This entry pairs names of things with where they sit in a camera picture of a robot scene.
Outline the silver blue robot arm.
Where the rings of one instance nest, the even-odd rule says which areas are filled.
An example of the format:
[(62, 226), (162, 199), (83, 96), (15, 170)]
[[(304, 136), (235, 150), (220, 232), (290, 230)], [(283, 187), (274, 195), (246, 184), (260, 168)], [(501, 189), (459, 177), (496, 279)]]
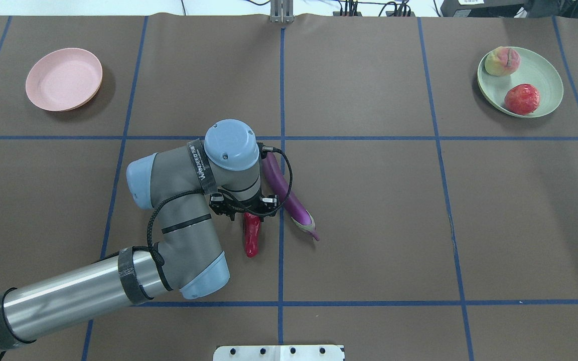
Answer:
[(258, 142), (246, 123), (224, 119), (203, 139), (131, 162), (131, 196), (152, 211), (146, 245), (0, 293), (0, 353), (175, 289), (187, 300), (220, 290), (230, 273), (212, 215), (273, 217), (283, 205), (261, 191), (267, 153), (281, 151)]

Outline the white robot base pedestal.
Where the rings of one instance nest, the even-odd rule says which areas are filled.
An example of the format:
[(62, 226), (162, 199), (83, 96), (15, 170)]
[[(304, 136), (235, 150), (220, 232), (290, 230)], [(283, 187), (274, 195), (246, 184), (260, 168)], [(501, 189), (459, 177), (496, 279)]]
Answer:
[(343, 345), (223, 345), (213, 360), (345, 360)]

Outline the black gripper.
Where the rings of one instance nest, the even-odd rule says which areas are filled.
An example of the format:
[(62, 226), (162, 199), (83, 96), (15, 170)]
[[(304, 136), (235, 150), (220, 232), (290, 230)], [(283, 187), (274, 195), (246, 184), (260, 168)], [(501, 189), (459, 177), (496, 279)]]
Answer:
[(264, 219), (274, 217), (279, 211), (279, 197), (277, 195), (264, 196), (257, 192), (252, 198), (239, 200), (235, 194), (227, 190), (218, 190), (209, 199), (209, 207), (219, 216), (227, 216), (232, 221), (236, 214), (251, 213)]

